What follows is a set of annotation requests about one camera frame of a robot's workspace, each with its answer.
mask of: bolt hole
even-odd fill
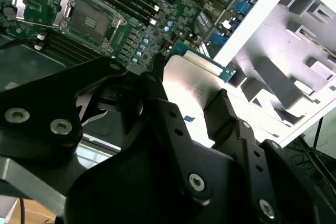
[[[61,130],[65,130],[67,128],[67,125],[65,123],[59,123],[57,124],[57,127]]]
[[[266,206],[266,205],[264,205],[264,210],[265,210],[266,212],[271,212],[271,209],[269,209],[269,207]]]
[[[257,157],[260,157],[260,154],[259,154],[258,152],[254,151],[253,153],[254,153],[254,155],[256,155]]]
[[[200,186],[201,185],[201,181],[198,178],[194,178],[193,182],[196,186]]]
[[[148,79],[150,79],[152,81],[156,81],[156,78],[154,76],[148,76]]]
[[[175,114],[173,111],[170,111],[170,112],[169,112],[169,115],[170,115],[171,117],[173,117],[173,118],[177,117],[176,114]]]
[[[183,136],[183,132],[179,129],[175,129],[175,133],[178,135],[178,136]]]
[[[12,113],[12,118],[14,118],[14,119],[22,119],[23,117],[24,117],[24,115],[23,115],[22,112],[14,111]]]
[[[111,64],[110,67],[115,69],[115,70],[120,70],[120,67],[116,64]]]
[[[262,169],[262,167],[261,166],[259,166],[259,165],[256,165],[256,168],[258,169],[258,171],[260,171],[261,173],[264,171],[263,169]]]

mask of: blue connector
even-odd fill
[[[237,27],[240,25],[240,22],[238,20],[233,21],[231,24],[230,32],[233,33]]]
[[[226,37],[225,35],[220,35],[220,34],[215,34],[212,39],[211,42],[213,44],[215,44],[217,47],[222,48],[225,43],[227,42],[228,37]]]
[[[237,4],[237,12],[242,14],[243,16],[246,16],[249,11],[252,9],[253,7],[253,4],[251,4],[249,1],[240,1],[238,4]]]

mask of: motherboard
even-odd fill
[[[235,12],[224,1],[0,0],[0,29],[71,65],[107,56],[150,70],[180,43],[213,58],[256,0]],[[219,26],[222,17],[235,24]]]

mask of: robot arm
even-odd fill
[[[0,192],[66,224],[336,223],[284,150],[256,143],[225,90],[204,110],[215,145],[193,142],[158,65],[136,76],[103,57],[0,93]],[[82,126],[107,111],[123,115],[124,147],[85,171]]]

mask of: black cable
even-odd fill
[[[319,120],[319,124],[317,126],[317,130],[316,130],[316,134],[315,134],[315,139],[314,139],[314,143],[313,143],[313,149],[314,150],[317,147],[317,141],[319,140],[320,131],[321,131],[321,127],[322,127],[322,122],[323,122],[323,117]]]
[[[35,42],[34,39],[16,39],[16,40],[12,40],[10,42],[7,42],[3,45],[0,46],[0,51],[1,50],[5,50],[11,47],[15,47],[15,46],[20,46],[20,45],[25,45],[25,44],[30,44]]]
[[[25,224],[25,202],[22,198],[20,198],[19,201],[21,211],[20,224]]]

